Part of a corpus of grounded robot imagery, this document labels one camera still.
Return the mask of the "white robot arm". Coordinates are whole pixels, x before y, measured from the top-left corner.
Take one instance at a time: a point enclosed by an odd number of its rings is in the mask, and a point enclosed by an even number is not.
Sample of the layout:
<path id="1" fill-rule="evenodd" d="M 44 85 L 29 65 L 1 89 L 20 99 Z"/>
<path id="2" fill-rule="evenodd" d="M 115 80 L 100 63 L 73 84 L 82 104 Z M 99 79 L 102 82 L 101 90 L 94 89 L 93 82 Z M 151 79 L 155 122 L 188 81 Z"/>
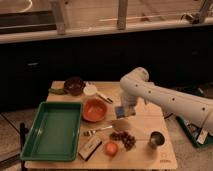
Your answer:
<path id="1" fill-rule="evenodd" d="M 145 68 L 137 67 L 120 79 L 121 104 L 135 107 L 139 98 L 152 102 L 194 125 L 204 128 L 213 135 L 213 100 L 168 88 L 149 82 Z"/>

